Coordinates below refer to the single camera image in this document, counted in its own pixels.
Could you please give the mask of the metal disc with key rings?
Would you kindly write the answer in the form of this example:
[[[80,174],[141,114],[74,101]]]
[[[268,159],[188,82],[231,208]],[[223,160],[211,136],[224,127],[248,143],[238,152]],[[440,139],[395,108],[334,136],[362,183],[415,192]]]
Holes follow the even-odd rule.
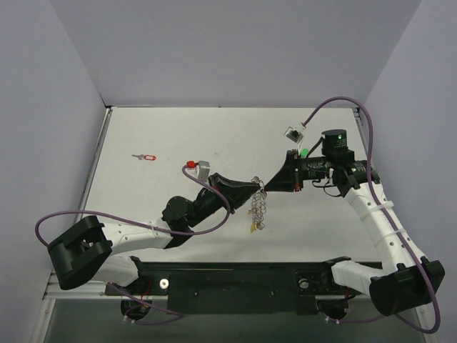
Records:
[[[251,181],[259,186],[259,189],[251,196],[251,205],[248,210],[252,221],[250,232],[253,234],[265,227],[263,218],[266,213],[267,194],[264,189],[264,182],[258,176],[255,176]]]

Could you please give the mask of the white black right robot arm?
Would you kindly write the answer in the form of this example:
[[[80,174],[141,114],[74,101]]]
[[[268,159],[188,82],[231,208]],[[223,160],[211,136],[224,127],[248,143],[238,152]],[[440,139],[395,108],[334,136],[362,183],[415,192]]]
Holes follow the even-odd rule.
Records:
[[[266,192],[299,192],[306,181],[326,179],[357,213],[379,256],[381,268],[359,264],[348,257],[327,262],[319,284],[327,292],[348,287],[368,295],[384,316],[429,304],[445,275],[439,261],[429,261],[401,228],[393,202],[384,199],[377,173],[365,160],[356,160],[347,146],[344,129],[323,131],[316,143],[321,156],[301,156],[296,150],[286,160]]]

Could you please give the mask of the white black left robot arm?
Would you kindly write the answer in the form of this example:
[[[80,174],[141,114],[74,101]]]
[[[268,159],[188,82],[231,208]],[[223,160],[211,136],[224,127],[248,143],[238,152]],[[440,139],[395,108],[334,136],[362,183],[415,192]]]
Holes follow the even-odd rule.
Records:
[[[98,214],[80,219],[49,243],[47,250],[62,290],[75,289],[89,281],[113,282],[131,294],[146,288],[147,277],[129,252],[180,247],[203,220],[220,209],[230,216],[260,191],[256,182],[237,182],[212,174],[191,201],[181,196],[168,200],[162,215],[135,223],[116,219],[100,221]]]

